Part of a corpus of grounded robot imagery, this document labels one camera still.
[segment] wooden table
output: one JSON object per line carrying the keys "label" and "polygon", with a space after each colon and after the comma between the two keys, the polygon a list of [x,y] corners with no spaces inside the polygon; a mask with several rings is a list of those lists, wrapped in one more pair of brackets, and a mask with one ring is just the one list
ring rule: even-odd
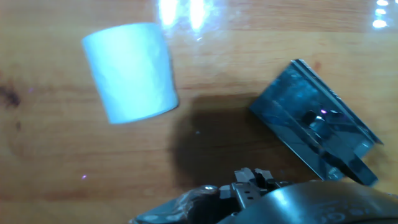
{"label": "wooden table", "polygon": [[[231,182],[242,167],[315,179],[247,111],[295,58],[384,141],[365,161],[377,189],[398,193],[398,4],[389,3],[2,0],[0,86],[16,95],[11,105],[1,98],[0,222],[125,223],[191,187]],[[377,8],[385,28],[373,27]],[[148,21],[164,29],[180,106],[112,126],[80,40]]]}

